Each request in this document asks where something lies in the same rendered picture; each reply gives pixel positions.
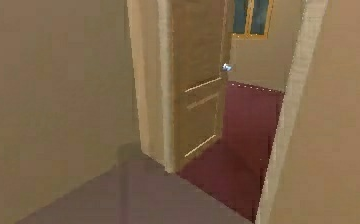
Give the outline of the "brown wooden room door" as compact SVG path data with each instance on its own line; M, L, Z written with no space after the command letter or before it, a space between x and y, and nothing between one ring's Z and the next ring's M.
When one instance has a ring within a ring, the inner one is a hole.
M234 0L172 3L176 171L221 137L233 12Z

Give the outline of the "wooden framed window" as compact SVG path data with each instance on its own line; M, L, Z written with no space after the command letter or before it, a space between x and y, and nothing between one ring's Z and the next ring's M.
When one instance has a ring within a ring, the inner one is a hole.
M233 37L266 39L274 0L234 0Z

